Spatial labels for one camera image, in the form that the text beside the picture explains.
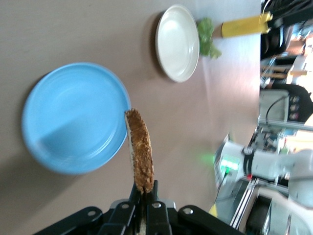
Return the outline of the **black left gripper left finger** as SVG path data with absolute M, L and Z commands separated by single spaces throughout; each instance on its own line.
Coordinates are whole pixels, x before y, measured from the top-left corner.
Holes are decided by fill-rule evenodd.
M 95 206 L 83 208 L 36 232 L 37 235 L 125 235 L 131 227 L 140 192 L 136 185 L 129 199 L 117 200 L 107 212 Z

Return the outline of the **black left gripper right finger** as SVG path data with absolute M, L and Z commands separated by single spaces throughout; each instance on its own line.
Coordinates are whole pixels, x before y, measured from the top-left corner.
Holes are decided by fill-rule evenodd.
M 158 181 L 147 194 L 148 235 L 240 235 L 241 232 L 203 209 L 187 205 L 178 211 L 158 198 Z

